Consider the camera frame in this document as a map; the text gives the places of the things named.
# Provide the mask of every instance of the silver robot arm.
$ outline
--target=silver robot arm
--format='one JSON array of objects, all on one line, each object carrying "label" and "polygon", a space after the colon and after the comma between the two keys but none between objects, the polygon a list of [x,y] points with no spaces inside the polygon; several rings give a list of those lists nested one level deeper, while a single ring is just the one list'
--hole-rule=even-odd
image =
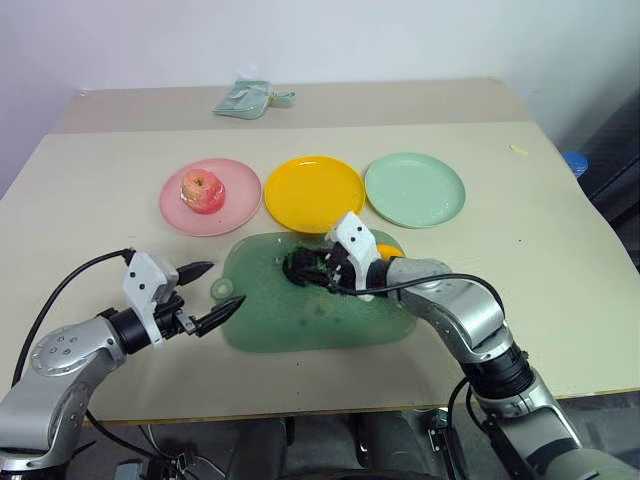
[{"label": "silver robot arm", "polygon": [[244,297],[200,319],[183,313],[174,288],[212,266],[195,262],[176,270],[137,252],[123,284],[130,308],[55,330],[34,347],[24,376],[0,403],[1,479],[64,478],[91,395],[127,355],[182,332],[203,336],[240,307]]},{"label": "silver robot arm", "polygon": [[[325,257],[328,270],[335,273],[339,270],[336,264],[343,267],[343,273],[334,275],[329,285],[337,291],[337,283],[344,278],[351,288],[366,278],[367,289],[375,289],[451,273],[437,260],[381,260],[372,251],[375,242],[372,245],[370,232],[352,213],[327,238],[335,242]],[[363,270],[363,265],[357,264],[359,259],[366,262],[364,275],[359,274]],[[349,264],[354,268],[344,268]],[[388,295],[426,320],[460,363],[487,415],[485,433],[513,478],[637,478],[635,469],[614,457],[582,448],[542,377],[514,342],[497,294],[477,282],[451,278],[401,288]]]}]

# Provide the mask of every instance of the apple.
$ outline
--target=apple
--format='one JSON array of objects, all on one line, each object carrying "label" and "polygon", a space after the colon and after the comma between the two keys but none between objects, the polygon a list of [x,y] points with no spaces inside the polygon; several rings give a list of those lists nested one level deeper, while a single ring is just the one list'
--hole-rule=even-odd
[{"label": "apple", "polygon": [[224,185],[208,170],[192,168],[182,177],[180,198],[195,213],[217,212],[224,197]]}]

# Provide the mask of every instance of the plate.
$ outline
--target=plate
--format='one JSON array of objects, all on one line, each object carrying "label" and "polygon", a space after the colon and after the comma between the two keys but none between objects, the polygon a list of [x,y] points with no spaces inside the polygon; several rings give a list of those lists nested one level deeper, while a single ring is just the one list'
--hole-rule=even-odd
[{"label": "plate", "polygon": [[[224,185],[224,205],[217,212],[195,213],[180,198],[182,178],[192,168],[209,170]],[[248,222],[258,211],[261,196],[260,179],[249,166],[230,158],[208,158],[174,173],[162,187],[159,205],[164,219],[176,230],[194,237],[210,237]]]},{"label": "plate", "polygon": [[387,220],[403,227],[433,227],[455,217],[465,202],[464,184],[447,164],[421,153],[392,153],[371,164],[367,197]]},{"label": "plate", "polygon": [[267,209],[278,222],[302,233],[325,233],[366,199],[362,178],[331,157],[300,157],[280,165],[265,187]]}]

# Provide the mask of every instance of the blue object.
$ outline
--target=blue object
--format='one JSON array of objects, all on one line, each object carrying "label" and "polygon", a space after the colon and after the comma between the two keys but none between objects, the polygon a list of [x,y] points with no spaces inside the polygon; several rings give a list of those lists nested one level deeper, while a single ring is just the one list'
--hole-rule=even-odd
[{"label": "blue object", "polygon": [[571,167],[576,178],[579,178],[589,168],[589,160],[579,152],[564,152],[562,158]]}]

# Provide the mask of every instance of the beige table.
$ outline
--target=beige table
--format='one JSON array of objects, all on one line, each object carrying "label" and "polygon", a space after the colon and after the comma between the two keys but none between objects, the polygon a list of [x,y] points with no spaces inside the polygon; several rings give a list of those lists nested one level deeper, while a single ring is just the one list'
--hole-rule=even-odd
[{"label": "beige table", "polygon": [[[293,109],[272,109],[254,122],[210,115],[225,88],[91,92],[74,100],[0,202],[0,394],[42,303],[81,262],[129,245],[174,265],[211,259],[216,267],[182,290],[190,310],[203,314],[230,248],[283,230],[261,206],[221,237],[173,231],[156,204],[180,166],[228,156],[264,182],[299,155],[335,156],[364,172],[400,150],[452,166],[467,204],[453,221],[426,230],[394,226],[367,206],[368,225],[391,233],[409,256],[491,281],[519,345],[554,394],[640,386],[639,276],[553,145],[501,84],[295,89]],[[42,333],[124,307],[123,271],[115,261],[83,274]],[[98,389],[92,408],[99,418],[147,420],[418,407],[444,403],[461,376],[425,322],[388,345],[268,355],[234,350],[215,332],[136,354]]]}]

